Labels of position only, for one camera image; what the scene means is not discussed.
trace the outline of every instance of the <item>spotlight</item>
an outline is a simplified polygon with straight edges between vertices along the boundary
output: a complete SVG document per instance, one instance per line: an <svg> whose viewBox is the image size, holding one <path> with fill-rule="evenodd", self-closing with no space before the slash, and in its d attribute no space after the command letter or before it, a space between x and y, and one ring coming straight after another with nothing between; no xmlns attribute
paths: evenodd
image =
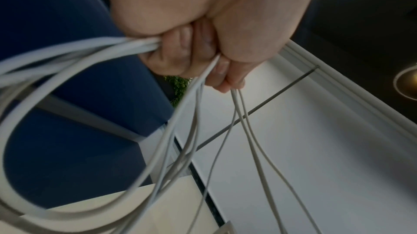
<svg viewBox="0 0 417 234"><path fill-rule="evenodd" d="M402 96L417 100L417 65L399 72L394 78L394 88Z"/></svg>

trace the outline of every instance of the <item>gray strip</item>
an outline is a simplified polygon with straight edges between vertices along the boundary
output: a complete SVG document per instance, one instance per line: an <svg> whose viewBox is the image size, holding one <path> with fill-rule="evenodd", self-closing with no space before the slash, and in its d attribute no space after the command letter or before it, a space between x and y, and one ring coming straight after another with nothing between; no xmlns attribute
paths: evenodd
<svg viewBox="0 0 417 234"><path fill-rule="evenodd" d="M275 99L276 97L278 97L279 95L281 95L282 93L284 93L287 89L291 88L292 86L294 86L295 84L297 84L298 82L300 82L302 79L304 79L305 77L307 77L308 75L310 75L311 73L313 73L316 69L318 69L320 66L315 66L314 68L312 68L311 70L309 70L308 72L306 72L304 75L302 75L301 77L299 77L298 79L294 80L293 82L291 82L288 86L286 86L285 88L281 89L280 91L278 91L277 93L275 93L274 95L272 95L269 99L265 100L264 102L262 102L261 104L259 104L258 106L254 107L252 110L250 110L248 112L248 115L251 115L252 113L256 112L257 110L259 110L261 107L263 107L265 104L267 104L268 102L270 102L271 100ZM234 123L233 126L235 126L236 124L240 123L240 119L237 119ZM225 133L227 130L229 130L230 125L227 125L225 128L223 128L221 131L219 131L218 133L214 134L212 137L208 138L205 142L203 142L202 144L200 144L197 147L197 151L200 150L201 148L203 148L204 146L206 146L207 144L211 143L214 139L216 139L217 137L219 137L220 135L222 135L223 133Z"/></svg>
<svg viewBox="0 0 417 234"><path fill-rule="evenodd" d="M17 99L24 99L33 90L33 87L27 88L17 97ZM140 136L135 132L132 132L116 123L106 120L94 113L91 113L63 99L59 99L53 95L48 95L41 102L39 102L36 107L131 141L140 142L142 139L144 139L143 136Z"/></svg>

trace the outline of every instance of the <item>black ceiling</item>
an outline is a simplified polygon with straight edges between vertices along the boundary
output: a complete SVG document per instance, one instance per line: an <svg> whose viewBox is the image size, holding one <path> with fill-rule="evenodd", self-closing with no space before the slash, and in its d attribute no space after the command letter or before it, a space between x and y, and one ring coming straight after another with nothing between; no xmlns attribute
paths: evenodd
<svg viewBox="0 0 417 234"><path fill-rule="evenodd" d="M292 39L417 123L392 84L417 63L417 0L312 0Z"/></svg>

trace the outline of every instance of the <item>finger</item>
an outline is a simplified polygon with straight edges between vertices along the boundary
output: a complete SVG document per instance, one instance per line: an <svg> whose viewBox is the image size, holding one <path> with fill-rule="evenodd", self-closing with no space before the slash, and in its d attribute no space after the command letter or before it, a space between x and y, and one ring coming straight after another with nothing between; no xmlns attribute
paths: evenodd
<svg viewBox="0 0 417 234"><path fill-rule="evenodd" d="M217 87L225 80L227 72L229 70L230 59L221 55L217 62L217 65L213 68L210 74L205 79L207 86Z"/></svg>
<svg viewBox="0 0 417 234"><path fill-rule="evenodd" d="M192 59L190 67L180 75L192 78L201 75L217 51L217 36L213 24L203 17L193 23Z"/></svg>
<svg viewBox="0 0 417 234"><path fill-rule="evenodd" d="M178 76L191 64L192 32L189 24L176 27L163 34L162 44L155 52L139 57L158 75Z"/></svg>
<svg viewBox="0 0 417 234"><path fill-rule="evenodd" d="M226 80L233 89L241 89L245 85L245 77L261 62L246 63L232 61L230 63L229 71Z"/></svg>

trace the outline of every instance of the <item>beige surface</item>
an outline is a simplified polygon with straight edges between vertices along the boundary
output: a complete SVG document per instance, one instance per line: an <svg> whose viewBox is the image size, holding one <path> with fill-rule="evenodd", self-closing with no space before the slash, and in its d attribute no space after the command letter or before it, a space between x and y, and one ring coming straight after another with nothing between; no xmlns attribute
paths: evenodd
<svg viewBox="0 0 417 234"><path fill-rule="evenodd" d="M88 219L74 220L74 221L47 221L35 218L30 218L32 222L36 222L43 226L55 230L63 231L82 231L99 227L121 218L128 212L134 209L146 196L152 191L153 185L138 188L134 193L134 197L127 202L123 202L119 207L110 212L103 213L100 216L91 217ZM59 208L59 211L82 211L101 206L114 199L120 193L110 194L98 198L81 201ZM201 193L194 182L192 176L185 176L180 178L177 183L170 189L150 211L142 218L137 228L132 233L143 234L185 234L191 223L191 220L197 210L201 199ZM194 234L212 234L218 229L216 221L206 203L204 203L200 216L193 229ZM0 233L7 234L22 234L19 230L10 228L0 221Z"/></svg>

